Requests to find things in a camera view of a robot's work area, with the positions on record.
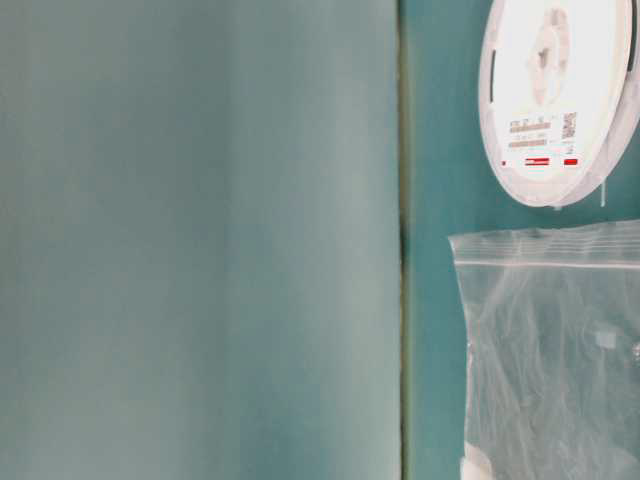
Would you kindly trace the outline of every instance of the ziplock bag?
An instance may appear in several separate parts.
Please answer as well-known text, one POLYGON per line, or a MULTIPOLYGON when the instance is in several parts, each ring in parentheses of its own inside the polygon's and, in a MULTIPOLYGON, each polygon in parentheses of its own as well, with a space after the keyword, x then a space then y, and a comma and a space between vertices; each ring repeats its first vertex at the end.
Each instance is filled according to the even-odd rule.
POLYGON ((640 222, 450 241, 463 479, 640 479, 640 222))

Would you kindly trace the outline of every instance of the barcode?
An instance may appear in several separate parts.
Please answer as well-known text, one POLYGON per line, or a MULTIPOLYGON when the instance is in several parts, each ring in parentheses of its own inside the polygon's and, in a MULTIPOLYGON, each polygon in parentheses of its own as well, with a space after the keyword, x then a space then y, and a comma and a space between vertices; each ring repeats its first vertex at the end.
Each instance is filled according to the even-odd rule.
POLYGON ((567 113, 564 116, 562 127, 562 139, 573 138, 576 135, 576 113, 567 113))

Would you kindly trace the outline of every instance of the light green surface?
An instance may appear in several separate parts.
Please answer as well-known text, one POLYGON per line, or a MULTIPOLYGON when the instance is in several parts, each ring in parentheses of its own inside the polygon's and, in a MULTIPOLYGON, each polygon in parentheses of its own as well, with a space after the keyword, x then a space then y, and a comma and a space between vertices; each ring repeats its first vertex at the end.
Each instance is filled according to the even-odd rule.
POLYGON ((1 478, 396 476, 395 7, 303 3, 0 5, 1 478))
POLYGON ((411 480, 459 478, 466 333, 447 236, 640 218, 636 134, 600 192, 561 212, 517 204, 486 160, 477 80, 490 0, 404 0, 411 120, 407 470, 411 480))

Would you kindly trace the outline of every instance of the clear plastic bag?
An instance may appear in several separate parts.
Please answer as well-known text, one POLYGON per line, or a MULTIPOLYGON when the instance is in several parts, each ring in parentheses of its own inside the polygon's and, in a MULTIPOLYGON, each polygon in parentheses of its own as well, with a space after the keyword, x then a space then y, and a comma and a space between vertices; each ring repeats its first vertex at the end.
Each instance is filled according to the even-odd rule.
POLYGON ((640 479, 640 222, 451 238, 466 479, 640 479))

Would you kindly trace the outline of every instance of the gray-green panel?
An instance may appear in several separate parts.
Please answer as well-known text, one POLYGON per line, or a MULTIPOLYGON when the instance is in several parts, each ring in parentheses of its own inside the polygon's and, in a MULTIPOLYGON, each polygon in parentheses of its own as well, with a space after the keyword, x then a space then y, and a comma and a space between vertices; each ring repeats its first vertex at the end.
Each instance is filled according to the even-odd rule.
POLYGON ((4 0, 0 477, 392 478, 392 2, 4 0))
POLYGON ((485 158, 477 78, 489 0, 405 0, 411 123, 408 471, 459 478, 466 333, 447 236, 640 218, 640 137, 600 192, 560 212, 517 204, 485 158))

